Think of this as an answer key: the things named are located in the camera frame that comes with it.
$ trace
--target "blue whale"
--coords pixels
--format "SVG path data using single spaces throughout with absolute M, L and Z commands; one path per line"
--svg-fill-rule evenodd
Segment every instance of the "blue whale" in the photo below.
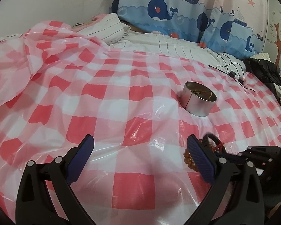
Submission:
M 206 13 L 201 13 L 197 19 L 197 28 L 198 30 L 200 30 L 201 32 L 204 32 L 207 28 L 207 24 L 208 24 L 208 17 L 206 15 Z
M 151 0 L 148 4 L 148 15 L 157 21 L 171 20 L 174 13 L 178 13 L 178 8 L 170 8 L 172 15 L 169 15 L 167 10 L 167 4 L 164 0 Z
M 118 12 L 118 5 L 119 5 L 119 0 L 114 0 L 112 2 L 112 5 L 111 5 L 111 12 L 112 13 L 117 13 Z
M 223 40 L 228 40 L 229 39 L 229 35 L 231 32 L 231 28 L 232 28 L 232 21 L 227 21 L 226 23 L 224 23 L 222 25 L 222 28 L 220 29 L 220 36 Z
M 252 36 L 249 36 L 249 37 L 247 38 L 247 47 L 246 47 L 246 50 L 247 50 L 248 52 L 252 52 L 252 50 L 253 50 L 253 48 L 254 48 L 254 44 L 253 44 L 253 43 L 250 43 L 251 37 L 252 37 Z

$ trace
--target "whale print curtain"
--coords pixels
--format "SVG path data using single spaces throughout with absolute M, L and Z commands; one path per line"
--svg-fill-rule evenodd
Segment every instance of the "whale print curtain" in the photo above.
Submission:
M 267 0 L 111 0 L 110 12 L 153 33 L 239 59 L 262 52 Z

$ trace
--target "plastic sheet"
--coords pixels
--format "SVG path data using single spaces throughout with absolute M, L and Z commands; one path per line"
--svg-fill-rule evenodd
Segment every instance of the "plastic sheet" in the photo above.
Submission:
M 217 95 L 207 117 L 180 106 L 189 80 Z M 199 62 L 110 49 L 55 21 L 0 43 L 2 209 L 14 220 L 29 160 L 50 162 L 92 134 L 95 149 L 72 188 L 98 225 L 183 224 L 209 189 L 183 162 L 190 134 L 212 132 L 230 153 L 280 145 L 275 97 L 253 75 L 245 80 L 256 93 Z

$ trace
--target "red and white checkered plastic sheet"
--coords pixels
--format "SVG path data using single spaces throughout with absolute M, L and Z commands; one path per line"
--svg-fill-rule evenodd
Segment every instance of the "red and white checkered plastic sheet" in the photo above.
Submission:
M 186 81 L 216 93 L 207 117 L 179 104 Z M 251 74 L 246 86 L 256 93 L 197 61 L 114 50 L 61 22 L 39 23 L 0 43 L 0 206 L 14 220 L 26 163 L 50 162 L 92 134 L 72 188 L 98 225 L 183 224 L 209 188 L 183 162 L 190 134 L 212 132 L 230 153 L 280 145 L 275 97 Z

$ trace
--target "cylindrical metal container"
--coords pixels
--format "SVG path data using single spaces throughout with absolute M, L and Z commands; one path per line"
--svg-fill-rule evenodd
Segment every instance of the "cylindrical metal container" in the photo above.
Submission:
M 216 95 L 212 90 L 192 81 L 185 83 L 180 96 L 180 103 L 184 109 L 199 117 L 207 116 L 216 100 Z

